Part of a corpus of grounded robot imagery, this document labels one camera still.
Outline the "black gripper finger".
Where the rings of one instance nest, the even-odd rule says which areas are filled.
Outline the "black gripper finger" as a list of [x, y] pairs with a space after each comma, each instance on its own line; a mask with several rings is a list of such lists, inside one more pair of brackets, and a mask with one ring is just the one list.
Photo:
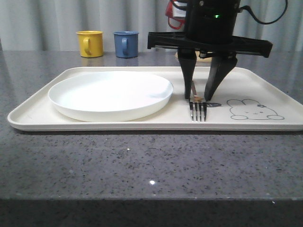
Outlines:
[[191, 83], [193, 78], [194, 69], [196, 66], [196, 52], [195, 50], [178, 48], [178, 61], [183, 73], [185, 99], [190, 98]]
[[219, 54], [212, 58], [209, 77], [205, 86], [205, 100], [212, 99], [216, 89], [227, 74], [234, 69], [237, 61], [235, 53]]

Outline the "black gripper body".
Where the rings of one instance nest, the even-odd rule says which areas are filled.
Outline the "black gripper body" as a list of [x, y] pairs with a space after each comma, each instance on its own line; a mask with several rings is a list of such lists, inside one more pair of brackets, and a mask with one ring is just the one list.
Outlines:
[[200, 51], [211, 56], [225, 52], [269, 57], [271, 42], [233, 35], [239, 12], [238, 0], [190, 0], [184, 31], [150, 32], [147, 48]]

